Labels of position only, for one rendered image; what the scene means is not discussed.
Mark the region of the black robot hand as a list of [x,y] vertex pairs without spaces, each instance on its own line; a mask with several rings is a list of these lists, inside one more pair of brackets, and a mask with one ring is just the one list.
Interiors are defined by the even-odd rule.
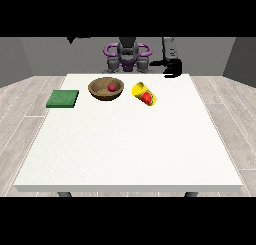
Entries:
[[89,39],[91,37],[67,37],[67,40],[70,44],[74,42],[75,39]]
[[180,59],[165,59],[152,61],[150,66],[164,66],[165,78],[176,78],[182,74],[182,61]]

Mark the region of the brown wooden bowl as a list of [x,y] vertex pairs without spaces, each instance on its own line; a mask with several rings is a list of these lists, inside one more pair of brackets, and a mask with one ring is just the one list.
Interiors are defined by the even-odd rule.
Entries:
[[[114,91],[108,89],[111,83],[116,87]],[[124,90],[124,83],[114,77],[100,77],[88,85],[88,90],[94,98],[100,101],[112,101],[121,95]]]

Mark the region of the green square pad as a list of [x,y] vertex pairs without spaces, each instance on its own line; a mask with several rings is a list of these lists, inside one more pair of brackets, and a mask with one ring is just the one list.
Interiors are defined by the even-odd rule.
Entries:
[[78,90],[54,90],[46,103],[46,107],[73,108],[78,95]]

